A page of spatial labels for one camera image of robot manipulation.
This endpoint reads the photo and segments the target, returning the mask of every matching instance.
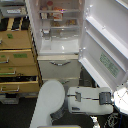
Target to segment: refrigerator drawer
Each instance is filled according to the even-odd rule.
[[[2,50],[0,51],[1,66],[27,66],[34,65],[31,49],[26,50]]]
[[[0,49],[31,48],[28,31],[0,32]]]
[[[0,93],[27,93],[39,92],[38,77],[33,81],[25,82],[1,82]]]
[[[79,78],[81,64],[78,60],[39,60],[42,79]]]
[[[37,76],[36,65],[22,67],[0,67],[0,77]]]
[[[79,79],[56,79],[56,80],[58,80],[64,86],[68,86],[68,87],[76,87],[79,85]]]

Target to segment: white robot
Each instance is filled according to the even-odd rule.
[[[113,112],[115,106],[120,113],[128,114],[128,81],[117,87],[113,94],[107,87],[70,87],[67,94],[63,85],[47,81],[40,89],[30,128],[52,126],[52,118],[62,116],[65,99],[72,114],[105,115]],[[92,117],[94,128],[100,128],[97,119]]]

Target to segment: cable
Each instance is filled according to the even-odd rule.
[[[118,119],[118,115],[116,113],[112,113],[105,122],[104,128],[106,127],[107,123],[110,128],[114,128],[114,126],[118,123],[118,120],[115,123],[115,119]]]
[[[120,123],[119,123],[119,127],[118,128],[120,128],[120,126],[121,126],[121,121],[122,121],[122,115],[120,117]]]

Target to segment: refrigerator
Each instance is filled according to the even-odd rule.
[[[128,0],[25,2],[43,80],[79,79],[82,65],[112,92],[127,82]]]

